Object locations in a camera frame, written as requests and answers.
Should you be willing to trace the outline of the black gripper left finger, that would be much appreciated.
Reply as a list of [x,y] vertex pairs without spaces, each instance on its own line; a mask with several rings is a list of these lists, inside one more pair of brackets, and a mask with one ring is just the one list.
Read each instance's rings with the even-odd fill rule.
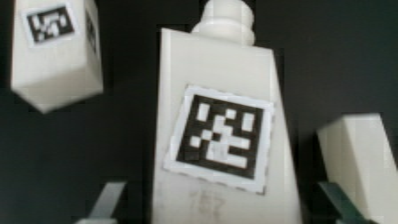
[[118,207],[125,186],[125,182],[109,182],[106,184],[90,217],[83,218],[75,224],[120,224],[113,214]]

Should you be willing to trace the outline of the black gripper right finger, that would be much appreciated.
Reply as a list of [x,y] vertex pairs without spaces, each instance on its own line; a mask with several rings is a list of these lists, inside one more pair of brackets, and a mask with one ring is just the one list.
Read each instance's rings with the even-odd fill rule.
[[337,224],[376,224],[365,217],[340,185],[335,182],[321,182],[319,186],[338,212]]

